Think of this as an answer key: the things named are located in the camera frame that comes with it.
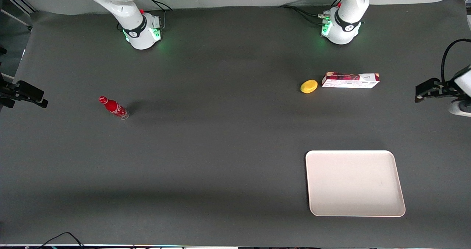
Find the black cable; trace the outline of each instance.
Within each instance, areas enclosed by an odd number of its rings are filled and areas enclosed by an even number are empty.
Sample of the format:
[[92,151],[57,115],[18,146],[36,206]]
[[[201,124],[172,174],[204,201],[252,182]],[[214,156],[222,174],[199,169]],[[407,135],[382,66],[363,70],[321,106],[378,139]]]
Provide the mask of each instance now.
[[335,3],[336,3],[337,0],[333,1],[333,3],[330,5],[330,6],[334,6]]
[[36,249],[39,249],[39,248],[42,248],[44,247],[46,244],[49,244],[49,242],[51,242],[52,240],[64,235],[64,234],[69,234],[70,236],[72,236],[73,239],[75,239],[75,241],[79,244],[80,248],[81,249],[84,249],[84,244],[82,244],[79,239],[77,239],[77,237],[75,237],[73,234],[71,234],[70,232],[63,232],[61,234],[59,234],[58,236],[54,237],[54,238],[51,238],[49,240],[47,240],[45,243],[43,243],[40,247],[37,247]]
[[308,15],[308,16],[314,16],[314,17],[317,17],[318,15],[316,14],[313,14],[313,13],[309,13],[307,11],[304,11],[303,9],[299,8],[299,7],[296,7],[296,6],[288,6],[288,5],[283,5],[283,6],[278,6],[278,7],[281,7],[281,8],[290,8],[290,9],[293,9],[293,10],[298,10],[298,11],[301,11],[302,13]]
[[164,3],[162,3],[161,1],[155,1],[155,0],[151,0],[151,1],[153,1],[155,4],[163,4],[163,5],[166,6],[170,11],[173,11],[173,9],[170,8],[170,6],[168,6],[168,5],[164,4]]
[[296,11],[296,13],[299,13],[306,21],[308,21],[309,23],[313,24],[313,25],[318,25],[318,23],[315,23],[313,22],[311,19],[309,19],[307,16],[305,16],[301,11],[297,10],[297,9],[293,9],[294,11]]
[[286,5],[284,5],[284,6],[278,6],[278,7],[293,9],[294,11],[296,11],[297,13],[299,13],[299,14],[300,14],[306,21],[308,21],[309,23],[311,23],[311,24],[313,24],[313,25],[316,25],[316,26],[320,25],[320,24],[318,24],[318,23],[313,22],[311,19],[309,19],[307,16],[305,16],[305,14],[306,14],[306,15],[308,15],[308,16],[317,17],[317,15],[315,15],[315,14],[308,13],[308,12],[304,11],[303,9],[300,9],[300,8],[298,8],[298,7],[295,7],[295,6],[286,6]]
[[154,0],[151,0],[155,5],[157,5],[160,9],[162,9],[162,11],[165,11],[165,9],[162,8],[162,6],[160,6],[160,4],[157,3],[157,1],[154,1]]
[[441,63],[441,68],[440,68],[440,76],[441,76],[441,80],[442,80],[442,83],[445,83],[445,60],[446,60],[446,55],[448,55],[448,52],[450,51],[451,47],[458,43],[458,42],[470,42],[471,43],[471,39],[468,39],[468,38],[461,38],[461,39],[457,39],[455,41],[453,41],[451,44],[449,44],[449,46],[446,48],[445,52],[443,53],[443,58],[442,58],[442,63]]

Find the dark gray table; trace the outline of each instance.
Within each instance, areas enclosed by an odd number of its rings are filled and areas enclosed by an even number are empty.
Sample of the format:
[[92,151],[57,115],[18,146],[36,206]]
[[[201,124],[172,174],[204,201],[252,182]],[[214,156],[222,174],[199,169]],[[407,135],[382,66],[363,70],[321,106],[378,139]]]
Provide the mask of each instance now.
[[[471,118],[451,99],[414,104],[446,46],[471,36],[463,0],[371,6],[347,46],[279,8],[174,11],[146,51],[111,15],[33,18],[17,79],[49,106],[2,110],[1,243],[70,231],[87,244],[471,247]],[[470,53],[452,49],[448,78]],[[299,92],[329,70],[381,82]],[[312,215],[309,150],[391,151],[405,216]]]

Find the red bottle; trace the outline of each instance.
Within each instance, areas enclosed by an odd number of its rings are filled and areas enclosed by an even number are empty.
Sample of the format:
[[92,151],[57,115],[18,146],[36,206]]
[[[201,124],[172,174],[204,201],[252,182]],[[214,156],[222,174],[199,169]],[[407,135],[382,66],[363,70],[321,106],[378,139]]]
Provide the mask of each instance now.
[[129,112],[123,108],[118,102],[115,100],[109,100],[108,98],[104,96],[100,96],[98,98],[100,103],[104,104],[106,109],[111,112],[113,115],[120,117],[122,120],[125,120],[129,117]]

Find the red and white box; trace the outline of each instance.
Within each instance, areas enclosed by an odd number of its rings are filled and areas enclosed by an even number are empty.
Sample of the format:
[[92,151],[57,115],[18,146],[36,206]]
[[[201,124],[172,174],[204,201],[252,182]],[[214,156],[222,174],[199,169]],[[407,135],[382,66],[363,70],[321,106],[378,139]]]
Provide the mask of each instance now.
[[373,88],[380,82],[378,73],[342,74],[329,71],[322,78],[324,88]]

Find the yellow lemon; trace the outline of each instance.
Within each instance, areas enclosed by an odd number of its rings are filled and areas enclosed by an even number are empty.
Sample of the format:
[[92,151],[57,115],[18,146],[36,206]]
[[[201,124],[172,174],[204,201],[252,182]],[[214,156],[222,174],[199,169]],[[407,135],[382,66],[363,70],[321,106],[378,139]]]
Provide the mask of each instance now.
[[318,82],[316,80],[307,80],[301,85],[301,92],[311,93],[318,88]]

